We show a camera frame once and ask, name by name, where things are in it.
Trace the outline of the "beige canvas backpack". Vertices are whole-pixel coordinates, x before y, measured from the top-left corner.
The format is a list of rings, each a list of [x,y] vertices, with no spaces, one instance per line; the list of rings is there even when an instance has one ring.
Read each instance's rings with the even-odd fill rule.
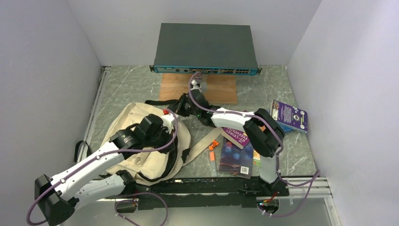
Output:
[[[112,122],[103,139],[102,144],[110,140],[118,130],[124,129],[149,115],[163,116],[161,109],[145,103],[129,103]],[[201,154],[219,135],[221,128],[214,128],[204,136],[196,145],[190,148],[192,137],[182,121],[178,121],[178,134],[176,151],[169,153],[144,152],[137,153],[109,169],[106,172],[115,174],[119,170],[127,170],[138,184],[151,186],[164,180],[173,178],[180,169],[193,161]]]

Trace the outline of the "purple treehouse book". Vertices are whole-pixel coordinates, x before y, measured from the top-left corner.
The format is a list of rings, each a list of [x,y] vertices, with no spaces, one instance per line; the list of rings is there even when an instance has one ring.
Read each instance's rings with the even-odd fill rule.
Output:
[[[247,134],[240,130],[232,128],[222,128],[221,135],[240,149],[243,149],[249,143],[249,138]]]

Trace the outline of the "purple boxed book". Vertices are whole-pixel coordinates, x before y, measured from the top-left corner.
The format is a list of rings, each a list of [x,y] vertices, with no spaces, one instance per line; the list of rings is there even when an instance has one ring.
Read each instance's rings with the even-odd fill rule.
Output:
[[[304,134],[308,132],[308,113],[305,110],[273,100],[270,114],[281,127]]]

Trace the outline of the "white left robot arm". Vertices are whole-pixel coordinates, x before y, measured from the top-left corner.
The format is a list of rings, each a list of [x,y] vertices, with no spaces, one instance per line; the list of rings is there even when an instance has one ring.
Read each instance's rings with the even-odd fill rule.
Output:
[[[120,129],[89,157],[54,176],[41,175],[35,182],[34,206],[38,206],[50,226],[57,226],[74,212],[109,196],[128,198],[134,194],[136,180],[127,170],[96,180],[101,172],[134,154],[177,149],[177,116],[149,114],[139,123]]]

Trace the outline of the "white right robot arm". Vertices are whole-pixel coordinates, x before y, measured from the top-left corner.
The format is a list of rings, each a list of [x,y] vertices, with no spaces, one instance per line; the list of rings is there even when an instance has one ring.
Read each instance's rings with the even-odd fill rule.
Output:
[[[210,104],[198,90],[184,93],[172,100],[168,109],[188,117],[196,116],[205,126],[230,128],[246,133],[253,148],[261,156],[259,189],[271,195],[278,188],[277,155],[283,149],[285,132],[263,108],[254,112],[239,112]]]

